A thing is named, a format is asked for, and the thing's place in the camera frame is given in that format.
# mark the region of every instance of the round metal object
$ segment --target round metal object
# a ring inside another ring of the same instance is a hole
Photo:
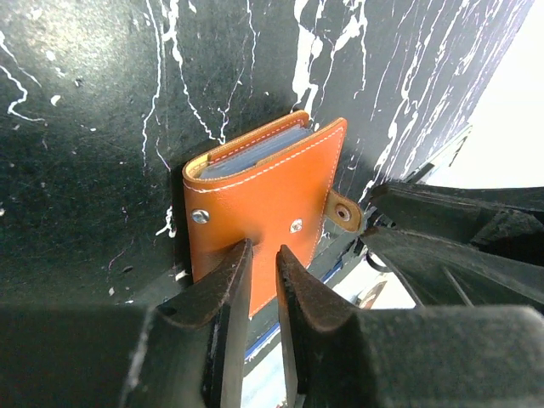
[[[336,207],[337,216],[345,221],[346,223],[351,219],[351,212],[343,204],[338,204]]]
[[[292,222],[291,228],[289,229],[289,231],[291,231],[291,233],[294,234],[295,232],[300,231],[302,228],[303,228],[303,220],[300,218],[297,218]]]
[[[206,210],[193,210],[190,216],[198,224],[205,224],[210,220],[210,214]]]

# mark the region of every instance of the orange leather wallet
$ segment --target orange leather wallet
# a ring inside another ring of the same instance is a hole
[[[189,161],[184,195],[195,281],[216,268],[238,241],[253,241],[255,315],[275,296],[275,254],[288,245],[311,262],[325,216],[351,232],[357,204],[331,190],[347,121],[313,133],[294,112]]]

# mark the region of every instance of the orange leather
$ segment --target orange leather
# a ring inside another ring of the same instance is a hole
[[[211,272],[229,248],[250,238],[254,245],[250,315],[255,315],[275,296],[275,254],[281,245],[288,245],[304,265],[311,262],[321,237],[347,122],[337,119],[232,176],[211,179],[198,176],[206,166],[297,124],[306,126],[308,121],[304,111],[284,116],[198,156],[184,168],[193,277],[197,281]],[[191,218],[196,209],[209,213],[206,224],[198,224]],[[292,223],[297,219],[302,219],[302,229],[292,233]]]

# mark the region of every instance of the leather card case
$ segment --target leather card case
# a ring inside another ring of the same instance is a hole
[[[194,281],[238,241],[253,242],[250,315],[275,297],[275,255],[288,245],[309,265],[324,217],[360,229],[357,204],[332,190],[347,130],[339,118],[317,132],[300,110],[189,161],[183,170]]]

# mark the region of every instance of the stitched edge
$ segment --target stitched edge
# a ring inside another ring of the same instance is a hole
[[[334,133],[331,133],[329,136],[322,139],[320,142],[318,142],[316,144],[312,144],[310,147],[308,147],[308,149],[310,149],[311,147],[313,147],[315,145],[318,145],[319,143],[331,138],[334,134],[338,133],[340,130],[343,130],[343,127],[340,127],[338,130],[336,130]],[[321,229],[323,228],[323,221],[325,220],[325,214],[323,212],[325,211],[326,198],[329,195],[329,191],[331,191],[332,180],[334,179],[334,174],[335,174],[335,170],[336,170],[336,167],[337,167],[337,164],[338,164],[338,157],[340,155],[340,150],[341,149],[342,149],[342,139],[338,140],[338,148],[337,148],[337,154],[336,154],[336,165],[332,167],[331,176],[329,177],[329,186],[327,187],[327,190],[326,190],[326,193],[325,193],[325,200],[323,200],[323,207],[321,208],[320,227],[317,229],[317,234],[315,235],[314,247],[312,248],[312,252],[311,252],[311,254],[309,256],[309,261],[307,263],[305,263],[305,264],[310,264],[312,262],[312,260],[314,259],[315,248],[317,247],[317,244],[320,241],[319,238],[320,238],[320,235],[321,235]],[[265,304],[270,302],[276,296],[277,296],[277,294],[272,295],[268,300],[266,300],[263,304],[261,304],[257,308],[257,312],[255,312],[255,314],[252,314],[252,316],[256,315],[258,313],[258,311],[261,310]]]
[[[262,140],[262,139],[270,136],[271,134],[278,133],[279,131],[281,131],[281,130],[283,130],[285,128],[288,128],[289,126],[292,126],[293,124],[296,124],[296,123],[300,123],[301,126],[303,125],[303,121],[301,121],[300,119],[297,119],[296,121],[288,122],[285,125],[283,125],[282,127],[278,127],[277,129],[274,129],[273,131],[270,131],[270,132],[264,134],[263,136],[261,136],[261,137],[259,137],[257,139],[254,139],[254,140],[252,140],[251,142],[249,142],[247,144],[244,144],[243,146],[237,147],[236,149],[232,150],[231,152],[227,153],[226,155],[223,155],[221,157],[218,157],[217,159],[212,160],[212,164],[215,164],[215,163],[223,160],[225,157],[232,156],[238,150],[244,150],[247,146],[253,145],[253,144],[257,143],[259,140]]]
[[[224,185],[223,187],[218,187],[216,189],[210,189],[210,190],[199,190],[199,189],[195,189],[194,187],[191,187],[189,185],[187,185],[186,181],[184,180],[184,185],[185,187],[187,187],[189,190],[192,190],[196,193],[201,193],[201,194],[205,194],[205,193],[213,193],[213,192],[216,192],[216,191],[222,191],[222,190],[227,190],[227,189],[230,189],[232,187],[236,187],[237,185],[241,185],[241,184],[244,184],[245,182],[247,181],[250,181],[250,180],[253,180],[255,178],[257,178],[258,176],[262,175],[262,174],[265,174],[266,172],[269,172],[270,170],[273,170],[274,168],[280,166],[281,164],[285,163],[285,162],[289,162],[292,158],[294,157],[297,157],[297,156],[300,156],[302,155],[305,151],[308,151],[310,149],[312,149],[313,147],[317,146],[317,145],[320,145],[321,143],[323,143],[324,141],[330,139],[332,136],[334,136],[335,134],[337,134],[338,132],[342,132],[344,129],[343,127],[339,127],[337,130],[335,130],[334,132],[332,132],[331,134],[329,134],[326,138],[323,138],[321,140],[318,140],[317,142],[311,144],[310,146],[308,146],[307,148],[305,149],[302,149],[300,150],[299,152],[295,153],[294,155],[291,155],[289,157],[286,157],[285,159],[283,159],[282,161],[278,161],[276,164],[273,164],[272,166],[270,167],[266,167],[264,170],[261,170],[260,172],[256,173],[256,174],[253,174],[252,176],[248,177],[248,178],[244,178],[242,181],[238,181],[236,183],[233,183],[233,184],[228,184],[228,185]],[[337,151],[337,156],[340,152],[340,148],[342,147],[342,144],[341,143],[338,143],[338,151]],[[336,170],[336,166],[334,166],[332,168],[332,172],[331,172],[331,179],[329,181],[329,190],[331,189],[331,182],[332,182],[332,177],[334,176],[334,170]]]

